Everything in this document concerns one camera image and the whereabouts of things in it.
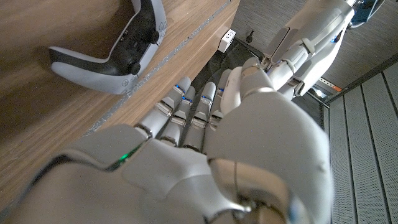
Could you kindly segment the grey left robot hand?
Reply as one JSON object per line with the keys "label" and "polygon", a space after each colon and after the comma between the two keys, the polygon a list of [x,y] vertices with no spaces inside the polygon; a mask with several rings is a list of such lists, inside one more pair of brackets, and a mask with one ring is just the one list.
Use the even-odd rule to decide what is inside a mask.
{"label": "grey left robot hand", "polygon": [[354,1],[311,0],[264,50],[261,66],[275,90],[303,96],[330,68],[354,16]]}

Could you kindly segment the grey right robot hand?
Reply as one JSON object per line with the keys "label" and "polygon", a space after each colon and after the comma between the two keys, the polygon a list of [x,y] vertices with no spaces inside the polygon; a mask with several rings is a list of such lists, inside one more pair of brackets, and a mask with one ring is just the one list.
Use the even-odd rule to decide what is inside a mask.
{"label": "grey right robot hand", "polygon": [[179,146],[179,129],[117,125],[57,152],[6,223],[328,223],[333,184],[326,134],[278,92],[306,61],[270,73],[249,59],[238,106]]}

